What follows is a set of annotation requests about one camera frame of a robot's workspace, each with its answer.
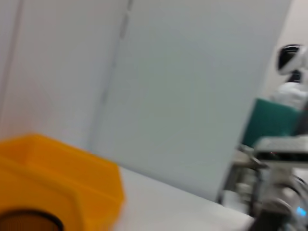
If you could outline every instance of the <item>yellow plastic bin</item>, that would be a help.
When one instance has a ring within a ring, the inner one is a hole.
[[[115,163],[37,134],[0,143],[0,185],[1,231],[106,231],[124,202]]]

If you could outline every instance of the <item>black robot face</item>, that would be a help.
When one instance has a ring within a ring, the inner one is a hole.
[[[278,70],[284,68],[298,53],[302,45],[300,44],[289,44],[281,48],[278,55]]]

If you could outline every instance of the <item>white table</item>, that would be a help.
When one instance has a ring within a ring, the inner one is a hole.
[[[115,231],[242,231],[245,214],[122,168],[127,196]]]

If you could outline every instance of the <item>blue light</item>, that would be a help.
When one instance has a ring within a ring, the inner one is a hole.
[[[301,207],[297,207],[296,212],[297,212],[298,215],[301,215],[303,217],[306,216],[306,214],[307,214],[307,212]]]

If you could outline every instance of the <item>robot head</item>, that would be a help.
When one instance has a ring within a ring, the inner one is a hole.
[[[307,47],[300,44],[289,44],[282,47],[278,55],[278,73],[287,75],[301,68],[308,69]]]

